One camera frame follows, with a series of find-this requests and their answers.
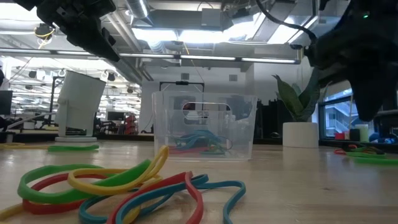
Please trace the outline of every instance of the green leaf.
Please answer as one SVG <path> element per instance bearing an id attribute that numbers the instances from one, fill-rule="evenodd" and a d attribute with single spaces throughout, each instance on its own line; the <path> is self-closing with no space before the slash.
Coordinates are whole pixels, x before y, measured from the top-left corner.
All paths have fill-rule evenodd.
<path id="1" fill-rule="evenodd" d="M 315 91 L 313 92 L 310 101 L 308 102 L 308 105 L 304 110 L 298 114 L 296 117 L 296 120 L 298 122 L 307 122 L 308 119 L 311 117 L 313 112 L 315 111 L 315 108 L 317 107 L 318 99 L 320 96 L 320 88 L 319 85 L 316 87 Z"/>
<path id="2" fill-rule="evenodd" d="M 298 114 L 302 112 L 304 108 L 294 89 L 286 82 L 283 82 L 278 75 L 273 75 L 273 77 L 275 77 L 277 80 L 279 96 L 284 102 L 286 108 L 292 114 Z"/>
<path id="3" fill-rule="evenodd" d="M 317 68 L 314 68 L 311 74 L 310 81 L 308 82 L 307 87 L 305 87 L 305 90 L 298 96 L 300 99 L 301 104 L 303 105 L 304 108 L 308 106 L 308 103 L 311 100 L 311 96 L 313 92 L 316 90 L 318 86 L 318 81 L 319 81 L 319 70 Z"/>
<path id="4" fill-rule="evenodd" d="M 301 94 L 301 89 L 300 89 L 300 87 L 299 87 L 296 83 L 293 83 L 293 84 L 292 84 L 292 88 L 293 88 L 294 91 L 296 92 L 297 96 L 300 96 L 300 94 Z"/>

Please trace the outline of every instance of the yellow rubber band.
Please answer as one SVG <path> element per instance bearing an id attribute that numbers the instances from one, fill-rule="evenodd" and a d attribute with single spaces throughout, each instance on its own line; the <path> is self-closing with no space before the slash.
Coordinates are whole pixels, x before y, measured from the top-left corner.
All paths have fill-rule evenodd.
<path id="1" fill-rule="evenodd" d="M 137 185 L 153 178 L 161 170 L 168 156 L 169 147 L 162 146 L 159 153 L 156 155 L 155 159 L 151 162 L 145 172 L 142 173 L 136 180 L 133 180 L 128 184 L 114 187 L 103 187 L 82 182 L 75 177 L 85 174 L 118 174 L 125 171 L 125 169 L 77 169 L 69 173 L 68 183 L 77 190 L 94 195 L 116 195 L 126 193 L 134 187 L 137 187 Z"/>
<path id="2" fill-rule="evenodd" d="M 47 149 L 49 146 L 26 146 L 24 143 L 1 143 L 0 149 Z"/>
<path id="3" fill-rule="evenodd" d="M 163 178 L 159 175 L 155 175 L 153 180 L 149 180 L 148 182 L 145 182 L 140 189 L 144 189 L 146 187 L 149 187 L 152 184 L 159 183 Z M 123 219 L 123 224 L 130 224 L 132 223 L 139 215 L 139 212 L 141 210 L 141 207 L 136 207 L 130 210 L 129 213 L 124 217 Z"/>
<path id="4" fill-rule="evenodd" d="M 18 214 L 22 213 L 23 211 L 24 211 L 24 208 L 22 207 L 21 203 L 1 210 L 0 211 L 0 224 L 6 224 L 2 221 L 6 220 L 10 217 L 13 217 L 14 215 L 18 215 Z"/>

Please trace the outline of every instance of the red rubber band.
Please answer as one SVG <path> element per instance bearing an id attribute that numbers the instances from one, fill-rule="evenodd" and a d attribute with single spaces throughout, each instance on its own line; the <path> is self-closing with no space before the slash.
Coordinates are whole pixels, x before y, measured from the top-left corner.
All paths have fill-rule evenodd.
<path id="1" fill-rule="evenodd" d="M 199 224 L 203 217 L 203 197 L 201 196 L 200 191 L 192 185 L 192 177 L 192 172 L 187 172 L 185 174 L 185 185 L 187 186 L 189 194 L 197 201 L 197 207 L 192 216 L 188 219 L 187 224 Z"/>
<path id="2" fill-rule="evenodd" d="M 79 175 L 77 176 L 77 178 L 106 179 L 107 177 L 104 175 L 90 174 L 90 175 Z M 33 185 L 32 189 L 39 191 L 45 187 L 65 181 L 67 179 L 68 179 L 68 174 L 55 175 Z M 32 203 L 26 199 L 22 199 L 22 206 L 24 207 L 24 210 L 34 215 L 48 215 L 48 214 L 56 214 L 56 213 L 62 213 L 74 210 L 78 208 L 84 201 L 85 200 L 79 200 L 76 202 L 52 205 L 52 204 L 37 204 L 37 203 Z"/>
<path id="3" fill-rule="evenodd" d="M 138 195 L 144 194 L 146 192 L 150 192 L 151 190 L 155 190 L 155 189 L 158 189 L 161 187 L 166 187 L 166 186 L 170 186 L 173 184 L 179 184 L 184 181 L 185 174 L 186 174 L 186 172 L 182 172 L 181 174 L 177 174 L 172 177 L 166 178 L 156 184 L 152 184 L 142 190 L 138 190 L 137 192 L 134 192 L 133 194 L 129 195 L 112 211 L 112 213 L 108 217 L 108 221 L 106 221 L 106 224 L 115 224 L 116 223 L 115 222 L 116 214 L 118 214 L 118 211 L 120 210 L 120 208 L 123 207 L 123 205 L 125 203 L 127 203 L 134 197 L 137 197 Z"/>
<path id="4" fill-rule="evenodd" d="M 342 150 L 342 149 L 336 149 L 336 150 L 335 150 L 335 154 L 336 154 L 336 155 L 345 155 L 346 152 L 345 152 L 344 150 Z"/>

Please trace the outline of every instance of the desk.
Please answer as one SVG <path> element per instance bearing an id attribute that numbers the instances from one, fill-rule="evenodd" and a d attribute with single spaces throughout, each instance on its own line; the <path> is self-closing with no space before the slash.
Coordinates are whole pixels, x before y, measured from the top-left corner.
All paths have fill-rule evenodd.
<path id="1" fill-rule="evenodd" d="M 102 141 L 99 152 L 58 152 L 44 150 L 0 151 L 0 208 L 21 199 L 16 193 L 19 178 L 27 171 L 49 164 L 89 163 L 103 167 L 129 168 L 152 158 L 153 142 Z M 231 212 L 234 223 L 250 224 L 371 224 L 398 220 L 397 168 L 352 164 L 333 153 L 333 148 L 283 149 L 282 146 L 254 146 L 249 162 L 167 161 L 164 177 L 192 170 L 209 174 L 210 181 L 242 180 L 247 193 Z M 55 192 L 66 183 L 46 189 Z M 235 188 L 203 193 L 205 214 L 202 224 L 222 223 L 224 203 Z M 89 212 L 104 215 L 123 196 L 111 197 Z M 195 201 L 178 193 L 159 211 L 137 223 L 185 223 Z M 9 223 L 79 223 L 76 212 L 61 215 L 19 215 Z"/>

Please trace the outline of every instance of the computer monitor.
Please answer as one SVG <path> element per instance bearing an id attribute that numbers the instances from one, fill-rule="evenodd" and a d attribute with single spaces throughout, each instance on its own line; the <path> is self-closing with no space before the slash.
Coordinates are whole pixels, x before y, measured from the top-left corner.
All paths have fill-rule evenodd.
<path id="1" fill-rule="evenodd" d="M 109 111 L 108 121 L 124 121 L 125 112 Z"/>
<path id="2" fill-rule="evenodd" d="M 0 115 L 11 114 L 12 91 L 0 90 Z"/>

